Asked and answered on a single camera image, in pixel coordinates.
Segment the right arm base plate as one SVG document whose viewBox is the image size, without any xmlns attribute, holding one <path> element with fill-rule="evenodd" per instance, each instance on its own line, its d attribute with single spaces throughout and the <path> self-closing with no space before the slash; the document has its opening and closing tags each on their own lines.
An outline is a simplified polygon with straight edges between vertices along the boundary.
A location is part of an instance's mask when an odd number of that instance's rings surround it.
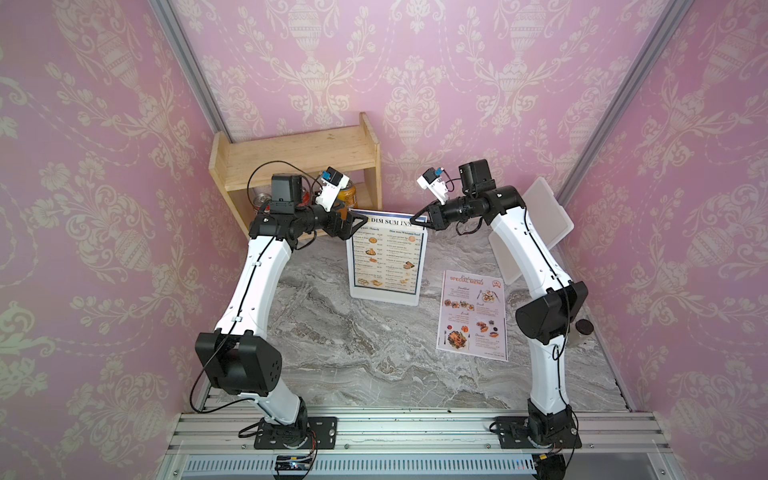
<svg viewBox="0 0 768 480">
<path fill-rule="evenodd" d="M 574 421 L 535 416 L 496 417 L 489 426 L 502 449 L 580 449 L 582 441 Z"/>
</svg>

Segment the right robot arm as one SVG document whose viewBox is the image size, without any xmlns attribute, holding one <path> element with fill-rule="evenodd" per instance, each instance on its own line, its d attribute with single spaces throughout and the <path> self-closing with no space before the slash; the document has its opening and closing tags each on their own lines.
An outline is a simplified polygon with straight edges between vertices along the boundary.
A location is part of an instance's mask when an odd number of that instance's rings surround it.
<svg viewBox="0 0 768 480">
<path fill-rule="evenodd" d="M 478 218 L 491 227 L 521 270 L 531 300 L 515 312 L 527 337 L 532 387 L 527 409 L 527 436 L 535 446 L 577 449 L 581 446 L 578 417 L 568 400 L 565 381 L 567 337 L 588 296 L 584 282 L 575 282 L 554 259 L 533 225 L 518 190 L 498 187 L 485 159 L 459 167 L 462 195 L 451 199 L 441 168 L 428 168 L 418 185 L 435 200 L 411 217 L 411 223 L 442 231 L 452 224 Z"/>
</svg>

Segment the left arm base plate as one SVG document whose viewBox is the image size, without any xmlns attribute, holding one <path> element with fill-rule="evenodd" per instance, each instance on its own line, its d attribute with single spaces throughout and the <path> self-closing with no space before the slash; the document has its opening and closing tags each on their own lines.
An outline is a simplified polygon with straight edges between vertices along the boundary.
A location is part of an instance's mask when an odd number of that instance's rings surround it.
<svg viewBox="0 0 768 480">
<path fill-rule="evenodd" d="M 261 421 L 253 446 L 255 450 L 333 450 L 338 421 L 335 416 L 308 417 L 292 425 Z"/>
</svg>

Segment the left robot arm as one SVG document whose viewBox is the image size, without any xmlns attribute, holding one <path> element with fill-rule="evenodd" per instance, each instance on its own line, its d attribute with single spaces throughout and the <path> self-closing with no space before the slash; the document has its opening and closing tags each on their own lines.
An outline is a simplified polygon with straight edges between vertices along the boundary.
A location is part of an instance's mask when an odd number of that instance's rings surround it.
<svg viewBox="0 0 768 480">
<path fill-rule="evenodd" d="M 267 340 L 269 314 L 279 279 L 304 234 L 324 231 L 349 240 L 367 223 L 364 215 L 345 214 L 339 193 L 349 179 L 328 167 L 318 176 L 320 191 L 311 201 L 307 175 L 275 174 L 269 200 L 256 209 L 248 230 L 248 250 L 233 296 L 211 332 L 198 335 L 195 352 L 201 374 L 211 386 L 261 412 L 255 425 L 239 432 L 257 449 L 315 450 L 319 446 L 305 401 L 282 380 L 283 359 Z"/>
</svg>

